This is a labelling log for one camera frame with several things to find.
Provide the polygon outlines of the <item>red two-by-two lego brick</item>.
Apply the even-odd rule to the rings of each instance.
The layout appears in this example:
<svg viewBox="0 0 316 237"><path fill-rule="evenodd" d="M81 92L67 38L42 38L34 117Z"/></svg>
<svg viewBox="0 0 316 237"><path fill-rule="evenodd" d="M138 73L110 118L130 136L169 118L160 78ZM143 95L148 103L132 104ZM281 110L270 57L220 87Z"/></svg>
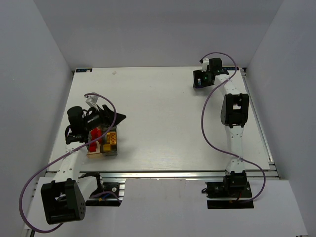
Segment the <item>red two-by-two lego brick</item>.
<svg viewBox="0 0 316 237"><path fill-rule="evenodd" d="M93 142L89 145L89 152L90 153L97 152L97 148L98 148L98 141Z"/></svg>

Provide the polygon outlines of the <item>purple round lego piece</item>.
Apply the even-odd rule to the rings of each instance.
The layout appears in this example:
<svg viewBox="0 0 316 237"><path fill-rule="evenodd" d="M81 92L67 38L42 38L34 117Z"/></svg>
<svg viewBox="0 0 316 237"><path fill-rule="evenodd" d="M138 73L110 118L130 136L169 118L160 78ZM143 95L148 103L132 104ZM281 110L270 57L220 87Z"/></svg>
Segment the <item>purple round lego piece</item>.
<svg viewBox="0 0 316 237"><path fill-rule="evenodd" d="M198 80L197 80L197 87L198 87L198 88L202 88L201 79L198 79Z"/></svg>

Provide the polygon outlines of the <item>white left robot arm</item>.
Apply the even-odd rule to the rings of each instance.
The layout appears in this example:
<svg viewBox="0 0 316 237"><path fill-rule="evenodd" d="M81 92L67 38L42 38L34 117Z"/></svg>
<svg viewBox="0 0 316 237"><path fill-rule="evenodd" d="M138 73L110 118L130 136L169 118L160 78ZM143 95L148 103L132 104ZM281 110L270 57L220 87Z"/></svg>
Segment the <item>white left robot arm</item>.
<svg viewBox="0 0 316 237"><path fill-rule="evenodd" d="M97 105L99 94L86 94L89 109L73 106L67 110L66 154L50 183L41 187L41 199L48 224L83 220L86 202L103 195L105 186L99 172L80 174L89 155L117 154L117 125L126 115Z"/></svg>

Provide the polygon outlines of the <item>yellow two-by-three lego brick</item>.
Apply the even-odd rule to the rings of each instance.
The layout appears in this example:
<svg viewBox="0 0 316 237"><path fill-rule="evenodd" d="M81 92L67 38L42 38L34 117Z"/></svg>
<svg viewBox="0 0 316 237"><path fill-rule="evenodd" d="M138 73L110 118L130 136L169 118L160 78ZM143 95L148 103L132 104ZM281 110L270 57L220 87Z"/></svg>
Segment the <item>yellow two-by-three lego brick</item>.
<svg viewBox="0 0 316 237"><path fill-rule="evenodd" d="M115 132L109 132L106 135L106 143L110 145L117 144L117 134Z"/></svg>

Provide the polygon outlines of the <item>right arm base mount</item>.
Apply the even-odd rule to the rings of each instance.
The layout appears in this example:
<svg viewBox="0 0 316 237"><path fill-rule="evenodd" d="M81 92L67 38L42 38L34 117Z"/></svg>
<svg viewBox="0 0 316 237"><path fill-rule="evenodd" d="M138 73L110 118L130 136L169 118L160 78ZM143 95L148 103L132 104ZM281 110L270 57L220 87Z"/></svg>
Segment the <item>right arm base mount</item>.
<svg viewBox="0 0 316 237"><path fill-rule="evenodd" d="M221 182L206 182L201 193L207 197L207 208L220 209L253 209L252 191L246 172L231 172Z"/></svg>

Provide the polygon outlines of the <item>red sloped lego brick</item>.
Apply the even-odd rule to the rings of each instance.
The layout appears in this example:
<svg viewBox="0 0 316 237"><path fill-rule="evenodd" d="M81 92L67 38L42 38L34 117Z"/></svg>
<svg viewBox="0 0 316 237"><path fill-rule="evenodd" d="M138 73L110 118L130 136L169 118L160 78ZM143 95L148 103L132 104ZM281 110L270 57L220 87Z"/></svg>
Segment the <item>red sloped lego brick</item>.
<svg viewBox="0 0 316 237"><path fill-rule="evenodd" d="M99 128L95 128L90 132L91 135L91 139L97 139L98 137L100 137L102 135L102 132Z"/></svg>

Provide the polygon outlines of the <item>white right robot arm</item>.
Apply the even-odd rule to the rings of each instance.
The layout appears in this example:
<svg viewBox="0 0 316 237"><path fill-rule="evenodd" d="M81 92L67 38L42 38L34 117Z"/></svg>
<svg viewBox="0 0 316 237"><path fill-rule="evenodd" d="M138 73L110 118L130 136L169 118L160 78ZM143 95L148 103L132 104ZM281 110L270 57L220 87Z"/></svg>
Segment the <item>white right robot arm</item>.
<svg viewBox="0 0 316 237"><path fill-rule="evenodd" d="M249 96L241 93L231 81L231 78L237 73L237 67L234 73L229 74L223 67L220 58L203 58L200 60L202 68L193 71L194 89L202 89L208 86L215 86L210 94L215 90L221 90L223 95L223 104L220 113L220 120L225 128L227 135L227 144L229 151L224 151L212 145L204 131L204 113L210 96L207 97L201 115L201 130L204 139L211 148L227 154L231 157L222 182L213 182L207 184L203 190L209 198L237 198L241 197L242 192L247 188L247 176L242 160L243 148L242 137L244 126L248 121Z"/></svg>

